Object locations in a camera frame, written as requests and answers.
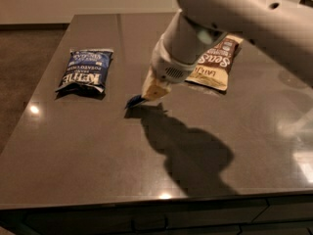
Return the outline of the white gripper with vents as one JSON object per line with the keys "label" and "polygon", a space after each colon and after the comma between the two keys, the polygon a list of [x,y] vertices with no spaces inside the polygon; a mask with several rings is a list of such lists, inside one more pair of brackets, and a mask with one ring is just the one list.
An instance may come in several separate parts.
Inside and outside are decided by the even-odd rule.
{"label": "white gripper with vents", "polygon": [[172,38],[163,34],[153,51],[142,97],[154,101],[171,91],[170,83],[183,82],[197,64],[199,43],[195,35]]}

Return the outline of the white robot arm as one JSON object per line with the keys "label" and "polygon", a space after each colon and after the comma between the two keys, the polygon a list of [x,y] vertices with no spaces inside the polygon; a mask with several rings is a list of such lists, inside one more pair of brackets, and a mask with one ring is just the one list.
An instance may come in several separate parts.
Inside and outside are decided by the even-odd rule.
{"label": "white robot arm", "polygon": [[195,68],[227,34],[238,35],[313,82],[313,8],[288,0],[177,0],[179,10],[153,51],[142,96],[153,101]]}

